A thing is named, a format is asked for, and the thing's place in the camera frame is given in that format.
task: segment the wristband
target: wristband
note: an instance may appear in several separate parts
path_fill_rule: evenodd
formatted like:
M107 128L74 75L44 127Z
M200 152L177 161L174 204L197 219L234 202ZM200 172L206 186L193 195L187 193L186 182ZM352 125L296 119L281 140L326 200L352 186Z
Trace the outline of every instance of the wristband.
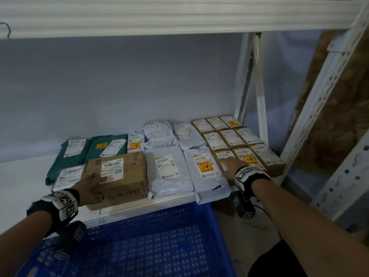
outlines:
M78 214L79 192L75 189L63 189L43 196L39 201L33 202L27 210L27 216L37 212L46 211L52 217L52 225L45 235L64 228Z
M246 166L239 169L234 177L236 186L245 192L248 196L255 196L251 189L252 183L257 179L270 180L270 177L264 171L256 167Z

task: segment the black pants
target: black pants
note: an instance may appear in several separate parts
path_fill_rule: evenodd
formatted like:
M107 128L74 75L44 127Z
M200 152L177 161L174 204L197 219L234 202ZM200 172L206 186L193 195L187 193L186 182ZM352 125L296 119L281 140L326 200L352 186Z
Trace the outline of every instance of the black pants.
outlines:
M291 248L284 240L261 255L251 266L248 277L256 276L307 277Z

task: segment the hand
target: hand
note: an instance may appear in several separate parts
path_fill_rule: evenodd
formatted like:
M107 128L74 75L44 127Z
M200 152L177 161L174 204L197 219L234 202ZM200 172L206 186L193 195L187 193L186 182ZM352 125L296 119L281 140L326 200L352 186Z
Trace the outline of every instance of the hand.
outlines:
M224 170L223 176L227 180L233 180L239 168L248 166L247 162L244 162L240 160L239 158L235 158L235 157L221 158L220 163Z
M79 204L78 206L85 206L87 204L93 203L100 200L101 194L94 194L91 190L93 187L97 186L100 182L106 181L107 177L100 177L96 173L91 173L84 176L79 182L77 182L72 189L79 192Z

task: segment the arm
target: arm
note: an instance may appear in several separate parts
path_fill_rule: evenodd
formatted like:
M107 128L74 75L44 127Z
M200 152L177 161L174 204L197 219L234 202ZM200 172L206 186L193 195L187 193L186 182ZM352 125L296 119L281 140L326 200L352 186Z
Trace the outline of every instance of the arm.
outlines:
M88 175L72 186L80 195L79 206L92 203L99 195L91 189L106 177ZM21 268L34 247L45 237L52 225L52 216L46 211L38 211L17 223L0 235L1 276L13 277Z
M239 161L224 161L226 177L245 166ZM369 276L369 250L334 222L271 181L258 179L251 189L308 276Z

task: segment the white plastic mailer bag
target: white plastic mailer bag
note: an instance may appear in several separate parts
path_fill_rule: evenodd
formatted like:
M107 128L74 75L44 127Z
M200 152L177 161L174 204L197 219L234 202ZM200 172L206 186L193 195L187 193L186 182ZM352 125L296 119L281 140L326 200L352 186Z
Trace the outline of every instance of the white plastic mailer bag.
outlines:
M166 120L152 121L144 124L144 133L147 139L146 149L155 149L179 145L173 128Z
M193 191L190 172L179 146L147 149L149 198L163 198Z
M191 173L198 204L220 200L231 194L229 184L208 147L188 149L183 153Z
M205 139L192 124L175 123L173 128L182 150L196 149L206 145Z
M145 152L145 134L141 132L132 132L128 135L127 153L134 153L137 151Z

